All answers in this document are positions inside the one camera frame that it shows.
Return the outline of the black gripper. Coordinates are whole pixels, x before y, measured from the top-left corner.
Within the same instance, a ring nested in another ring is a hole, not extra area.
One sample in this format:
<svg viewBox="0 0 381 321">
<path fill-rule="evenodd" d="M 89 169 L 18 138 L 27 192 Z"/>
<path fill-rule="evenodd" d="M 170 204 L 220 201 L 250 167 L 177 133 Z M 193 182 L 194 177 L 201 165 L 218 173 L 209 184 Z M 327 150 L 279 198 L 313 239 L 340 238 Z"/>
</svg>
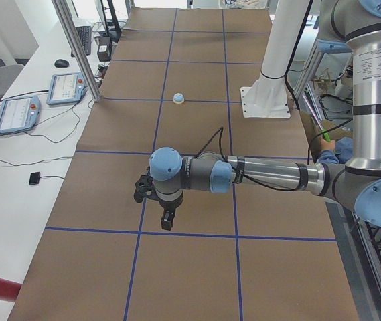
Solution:
<svg viewBox="0 0 381 321">
<path fill-rule="evenodd" d="M 166 231 L 172 230 L 176 209 L 183 202 L 181 189 L 172 194 L 163 193 L 155 188 L 153 178 L 150 175 L 141 175 L 135 183 L 133 198 L 137 203 L 142 203 L 144 199 L 158 201 L 164 208 L 161 217 L 161 228 Z"/>
</svg>

